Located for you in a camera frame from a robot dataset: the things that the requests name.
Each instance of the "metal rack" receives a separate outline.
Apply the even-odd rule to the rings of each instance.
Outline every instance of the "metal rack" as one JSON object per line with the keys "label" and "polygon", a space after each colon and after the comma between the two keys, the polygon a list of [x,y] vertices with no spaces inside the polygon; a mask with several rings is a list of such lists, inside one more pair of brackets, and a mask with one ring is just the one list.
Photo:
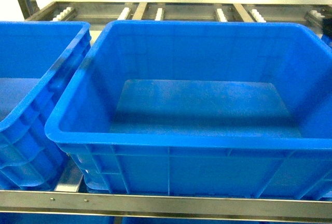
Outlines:
{"label": "metal rack", "polygon": [[[105,24],[119,18],[255,22],[253,9],[266,22],[303,24],[320,36],[322,17],[316,12],[332,15],[332,5],[52,2],[38,10],[35,0],[19,2],[26,21],[51,21],[71,7],[60,21],[90,22],[93,39]],[[82,173],[70,160],[52,192],[0,191],[0,212],[332,223],[332,202],[327,201],[91,194],[84,188]]]}

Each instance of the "white roller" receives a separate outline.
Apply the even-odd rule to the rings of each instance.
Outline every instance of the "white roller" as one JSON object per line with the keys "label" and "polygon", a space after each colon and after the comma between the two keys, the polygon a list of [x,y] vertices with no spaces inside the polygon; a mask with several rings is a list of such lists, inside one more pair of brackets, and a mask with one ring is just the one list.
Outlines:
{"label": "white roller", "polygon": [[158,8],[155,21],[161,21],[164,19],[164,9]]}
{"label": "white roller", "polygon": [[129,7],[125,7],[120,16],[118,17],[118,20],[126,20],[129,16],[129,13],[130,13],[130,8]]}

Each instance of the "blue plastic crate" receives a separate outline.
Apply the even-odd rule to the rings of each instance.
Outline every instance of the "blue plastic crate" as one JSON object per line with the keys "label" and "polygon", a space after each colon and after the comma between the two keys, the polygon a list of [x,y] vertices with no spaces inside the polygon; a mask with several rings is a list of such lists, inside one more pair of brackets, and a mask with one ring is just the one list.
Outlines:
{"label": "blue plastic crate", "polygon": [[269,224],[265,221],[195,220],[174,218],[124,217],[122,224]]}
{"label": "blue plastic crate", "polygon": [[328,37],[327,35],[323,35],[322,41],[326,43],[330,48],[332,48],[332,38]]}
{"label": "blue plastic crate", "polygon": [[2,224],[113,224],[111,216],[0,213]]}
{"label": "blue plastic crate", "polygon": [[0,188],[49,190],[66,162],[44,131],[90,49],[89,24],[0,22]]}
{"label": "blue plastic crate", "polygon": [[321,199],[332,50],[282,23],[116,21],[45,127],[111,193]]}

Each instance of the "metal rail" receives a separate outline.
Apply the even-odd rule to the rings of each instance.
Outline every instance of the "metal rail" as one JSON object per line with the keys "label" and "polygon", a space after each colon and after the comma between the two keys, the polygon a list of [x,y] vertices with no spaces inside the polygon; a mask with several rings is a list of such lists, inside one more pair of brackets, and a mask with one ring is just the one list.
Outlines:
{"label": "metal rail", "polygon": [[332,222],[332,202],[1,191],[0,212]]}

